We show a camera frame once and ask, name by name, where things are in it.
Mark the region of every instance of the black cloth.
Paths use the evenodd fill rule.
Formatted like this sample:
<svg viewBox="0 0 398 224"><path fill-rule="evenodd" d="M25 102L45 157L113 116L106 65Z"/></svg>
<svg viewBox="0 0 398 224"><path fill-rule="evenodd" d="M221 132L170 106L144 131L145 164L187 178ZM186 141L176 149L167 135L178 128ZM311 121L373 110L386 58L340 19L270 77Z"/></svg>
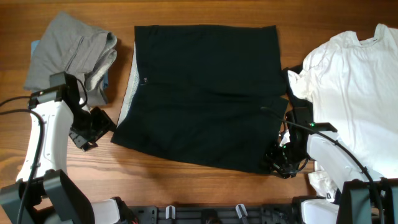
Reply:
<svg viewBox="0 0 398 224"><path fill-rule="evenodd" d="M181 162L261 169L287 100L276 27L136 27L140 84L112 142Z"/></svg>

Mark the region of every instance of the wooden table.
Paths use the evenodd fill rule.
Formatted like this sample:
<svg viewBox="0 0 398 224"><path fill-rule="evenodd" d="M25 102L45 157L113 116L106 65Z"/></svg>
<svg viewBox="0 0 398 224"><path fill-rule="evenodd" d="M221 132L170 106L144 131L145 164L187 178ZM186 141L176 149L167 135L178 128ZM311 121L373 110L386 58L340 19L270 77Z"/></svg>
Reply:
<svg viewBox="0 0 398 224"><path fill-rule="evenodd" d="M377 23L398 27L398 1L193 1L102 2L62 4L0 4L0 101L28 95L22 89L27 76L30 43L40 39L58 11L87 24L111 30L119 39L118 58L109 71L110 104L103 109L116 123L127 87L134 44L134 26L152 24L223 24L263 27L277 25L283 67L300 64L330 37L355 30L360 39L373 36ZM1 111L25 108L21 100ZM30 117L0 117L0 187L15 182L25 158ZM68 175L91 200L120 196L128 205L260 205L289 203L299 195L314 194L307 173L296 178L247 174L166 161L110 143L82 152L68 143ZM0 210L0 223L9 223Z"/></svg>

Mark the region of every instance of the blue cloth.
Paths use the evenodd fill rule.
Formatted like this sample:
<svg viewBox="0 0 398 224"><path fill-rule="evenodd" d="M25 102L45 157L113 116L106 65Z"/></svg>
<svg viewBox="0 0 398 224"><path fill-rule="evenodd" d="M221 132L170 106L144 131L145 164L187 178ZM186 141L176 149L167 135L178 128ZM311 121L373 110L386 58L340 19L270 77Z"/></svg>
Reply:
<svg viewBox="0 0 398 224"><path fill-rule="evenodd" d="M33 52L35 51L37 45L39 44L40 40L35 40L30 44L30 57L32 57ZM104 75L104 82L103 82L103 89L107 89L109 86L109 80L108 80L108 71Z"/></svg>

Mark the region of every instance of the gray cloth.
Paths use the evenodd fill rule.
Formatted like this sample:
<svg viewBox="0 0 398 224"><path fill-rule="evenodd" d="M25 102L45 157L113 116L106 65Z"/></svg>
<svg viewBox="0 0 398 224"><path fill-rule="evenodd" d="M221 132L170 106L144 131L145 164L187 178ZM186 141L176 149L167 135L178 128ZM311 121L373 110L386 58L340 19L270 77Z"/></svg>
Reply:
<svg viewBox="0 0 398 224"><path fill-rule="evenodd" d="M90 106L107 104L103 79L116 59L116 42L111 32L60 12L33 53L24 89L46 89L50 75L65 71L84 83Z"/></svg>

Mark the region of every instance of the black garment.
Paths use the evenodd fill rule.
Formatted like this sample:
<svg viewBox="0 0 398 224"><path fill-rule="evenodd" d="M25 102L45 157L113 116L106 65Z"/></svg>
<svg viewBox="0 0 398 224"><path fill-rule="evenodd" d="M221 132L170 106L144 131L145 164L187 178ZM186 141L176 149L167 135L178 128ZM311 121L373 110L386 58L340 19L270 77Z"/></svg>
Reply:
<svg viewBox="0 0 398 224"><path fill-rule="evenodd" d="M275 26L136 27L140 85L112 142L154 156L266 173L286 84Z"/></svg>

